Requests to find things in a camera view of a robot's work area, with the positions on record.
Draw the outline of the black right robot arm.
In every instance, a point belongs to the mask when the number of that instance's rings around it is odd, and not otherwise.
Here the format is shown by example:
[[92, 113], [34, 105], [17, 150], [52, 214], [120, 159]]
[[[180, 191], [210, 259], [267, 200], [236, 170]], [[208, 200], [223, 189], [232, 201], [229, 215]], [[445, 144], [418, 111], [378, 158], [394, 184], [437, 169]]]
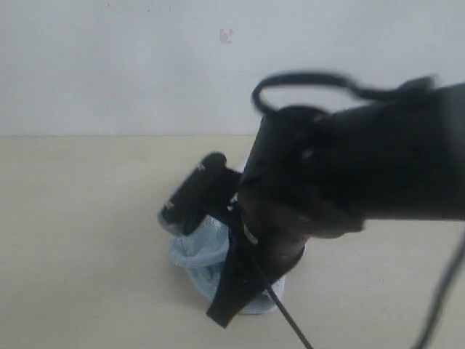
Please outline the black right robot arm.
[[317, 117], [262, 120], [227, 220], [230, 249], [208, 317], [227, 326], [290, 271], [310, 238], [366, 220], [464, 219], [464, 85]]

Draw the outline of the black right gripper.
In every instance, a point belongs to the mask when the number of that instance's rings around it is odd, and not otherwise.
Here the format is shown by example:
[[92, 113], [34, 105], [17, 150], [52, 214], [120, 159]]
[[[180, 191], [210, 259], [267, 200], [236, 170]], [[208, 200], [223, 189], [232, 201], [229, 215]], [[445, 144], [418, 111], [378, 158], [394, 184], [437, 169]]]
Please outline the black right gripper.
[[226, 208], [229, 248], [206, 315], [223, 329], [292, 269], [306, 244], [306, 202], [241, 196]]

